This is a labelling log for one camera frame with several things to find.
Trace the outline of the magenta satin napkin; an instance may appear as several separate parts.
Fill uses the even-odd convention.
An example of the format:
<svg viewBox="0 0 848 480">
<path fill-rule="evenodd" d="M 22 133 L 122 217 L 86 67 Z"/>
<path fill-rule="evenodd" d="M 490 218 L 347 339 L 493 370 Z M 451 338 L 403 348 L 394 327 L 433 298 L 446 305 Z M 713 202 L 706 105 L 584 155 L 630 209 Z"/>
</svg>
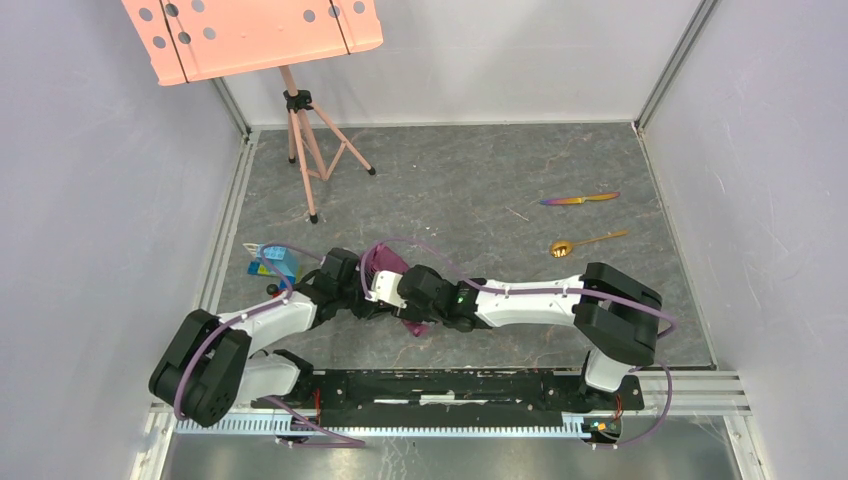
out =
<svg viewBox="0 0 848 480">
<path fill-rule="evenodd" d="M 406 261 L 387 244 L 377 245 L 371 253 L 364 252 L 360 261 L 359 270 L 365 275 L 364 289 L 370 286 L 370 282 L 378 271 L 386 270 L 402 274 L 410 268 Z M 414 337 L 421 337 L 429 330 L 429 327 L 422 322 L 402 319 L 402 323 Z"/>
</svg>

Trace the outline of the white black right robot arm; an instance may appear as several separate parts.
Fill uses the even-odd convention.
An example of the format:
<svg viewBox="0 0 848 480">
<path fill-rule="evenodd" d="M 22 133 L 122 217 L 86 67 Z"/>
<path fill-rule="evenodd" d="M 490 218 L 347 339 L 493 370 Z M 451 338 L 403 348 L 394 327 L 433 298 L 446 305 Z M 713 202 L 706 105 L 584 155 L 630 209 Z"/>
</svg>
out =
<svg viewBox="0 0 848 480">
<path fill-rule="evenodd" d="M 631 370 L 653 364 L 666 318 L 656 291 L 601 262 L 565 279 L 525 283 L 452 283 L 416 265 L 402 274 L 380 272 L 372 291 L 400 318 L 460 332 L 513 325 L 577 329 L 592 345 L 577 382 L 580 400 L 591 408 L 612 401 Z"/>
</svg>

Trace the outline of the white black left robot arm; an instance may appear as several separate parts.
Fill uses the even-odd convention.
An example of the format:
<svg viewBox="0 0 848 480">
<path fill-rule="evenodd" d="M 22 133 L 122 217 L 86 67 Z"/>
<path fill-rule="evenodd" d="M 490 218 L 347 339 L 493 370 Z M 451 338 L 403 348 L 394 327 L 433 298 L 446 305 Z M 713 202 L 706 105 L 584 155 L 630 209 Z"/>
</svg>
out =
<svg viewBox="0 0 848 480">
<path fill-rule="evenodd" d="M 268 395 L 278 395 L 290 407 L 306 405 L 314 381 L 303 373 L 305 364 L 293 356 L 258 353 L 339 311 L 358 318 L 374 314 L 377 306 L 365 298 L 359 262 L 357 254 L 333 248 L 289 292 L 236 312 L 190 312 L 154 367 L 149 392 L 170 405 L 177 418 L 202 427 L 216 424 L 235 405 Z"/>
</svg>

